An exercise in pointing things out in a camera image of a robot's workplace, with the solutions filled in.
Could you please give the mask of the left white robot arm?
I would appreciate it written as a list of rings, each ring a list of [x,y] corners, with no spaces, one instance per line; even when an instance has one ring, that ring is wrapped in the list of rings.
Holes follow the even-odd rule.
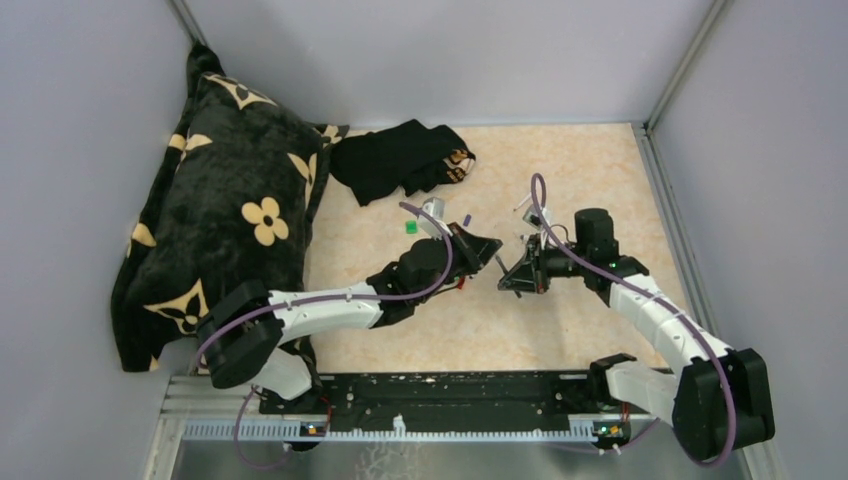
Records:
[[[395,325],[448,284],[478,274],[503,246],[456,223],[448,232],[444,239],[416,241],[383,270],[346,288],[285,292],[244,282],[198,325],[198,357],[213,387],[257,386],[297,413],[314,410],[321,397],[315,368],[284,345],[331,330]]]

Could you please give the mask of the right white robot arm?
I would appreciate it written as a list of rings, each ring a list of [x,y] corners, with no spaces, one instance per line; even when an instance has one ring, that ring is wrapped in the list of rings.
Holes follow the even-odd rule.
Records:
[[[636,406],[669,425],[684,452],[704,464],[774,438],[761,355],[734,349],[697,325],[641,262],[621,254],[607,210],[576,212],[573,242],[556,237],[549,218],[544,208],[527,208],[523,219],[536,231],[525,238],[523,257],[499,280],[499,289],[542,294],[554,278],[581,278],[632,323],[670,369],[662,373],[628,354],[593,362],[586,397],[594,409]]]

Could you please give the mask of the black thin pen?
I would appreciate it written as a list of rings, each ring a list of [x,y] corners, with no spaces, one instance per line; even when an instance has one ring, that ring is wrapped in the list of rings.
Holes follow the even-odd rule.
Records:
[[[502,273],[503,273],[502,276],[506,276],[508,274],[509,270],[505,266],[504,261],[502,260],[502,258],[500,257],[499,254],[496,254],[494,258],[495,258],[495,261],[497,262],[497,264],[499,265],[500,269],[502,270]],[[513,293],[518,299],[522,298],[522,295],[521,295],[520,292],[513,291]]]

